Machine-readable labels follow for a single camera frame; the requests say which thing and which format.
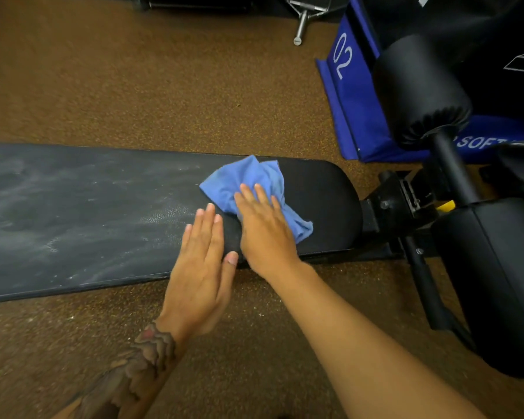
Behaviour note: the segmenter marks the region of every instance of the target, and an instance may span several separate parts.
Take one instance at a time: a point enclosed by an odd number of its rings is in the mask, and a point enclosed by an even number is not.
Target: forearm
[[[170,332],[149,324],[107,372],[53,419],[144,417],[184,353]]]
[[[483,418],[309,265],[270,283],[300,325],[350,418]]]

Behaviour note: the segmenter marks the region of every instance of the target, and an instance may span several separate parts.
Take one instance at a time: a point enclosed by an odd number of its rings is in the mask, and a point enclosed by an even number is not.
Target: rubber gym floor
[[[292,44],[296,26],[138,13],[120,0],[0,0],[0,141],[325,159],[365,197],[391,166],[339,154],[314,65],[337,25],[311,23],[301,47]],[[440,261],[431,265],[459,312]],[[489,417],[524,419],[524,382],[429,330],[403,261],[317,269]],[[154,318],[166,284],[0,303],[0,418],[52,415]],[[281,415],[344,417],[278,297],[239,271],[221,324],[193,345],[147,417]]]

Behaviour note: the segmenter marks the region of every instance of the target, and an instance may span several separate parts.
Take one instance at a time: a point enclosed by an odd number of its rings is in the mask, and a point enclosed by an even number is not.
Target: microfiber cloth
[[[286,204],[284,181],[278,161],[260,163],[254,156],[222,166],[200,184],[200,189],[225,213],[238,215],[235,193],[240,185],[246,184],[254,192],[254,184],[262,185],[268,198],[275,196],[282,206],[283,216],[293,232],[295,244],[299,244],[312,233],[312,222],[304,221]]]

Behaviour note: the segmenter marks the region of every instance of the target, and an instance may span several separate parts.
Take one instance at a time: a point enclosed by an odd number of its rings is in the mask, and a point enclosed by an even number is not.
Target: black padded cushion
[[[524,199],[458,208],[431,231],[479,354],[524,378]]]
[[[427,135],[449,127],[456,135],[472,114],[472,102],[427,40],[410,35],[377,59],[373,84],[392,138],[404,150],[428,148]]]
[[[241,156],[0,144],[0,301],[167,276],[198,185]],[[304,258],[348,250],[362,227],[348,177],[327,161],[279,158],[286,203],[314,233]],[[241,226],[224,218],[226,250]]]

